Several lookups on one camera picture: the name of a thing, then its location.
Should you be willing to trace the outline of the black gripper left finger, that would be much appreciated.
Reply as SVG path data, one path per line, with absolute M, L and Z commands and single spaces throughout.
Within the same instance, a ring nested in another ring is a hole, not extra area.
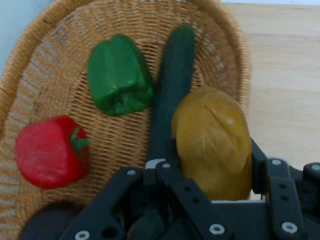
M 63 240 L 232 240 L 234 231 L 179 169 L 176 142 L 154 167 L 119 169 Z

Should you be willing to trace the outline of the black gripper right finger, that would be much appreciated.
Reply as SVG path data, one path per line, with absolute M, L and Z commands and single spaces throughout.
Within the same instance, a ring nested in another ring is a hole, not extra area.
M 252 190 L 266 197 L 275 240 L 320 238 L 320 164 L 302 170 L 279 158 L 268 158 L 251 141 Z

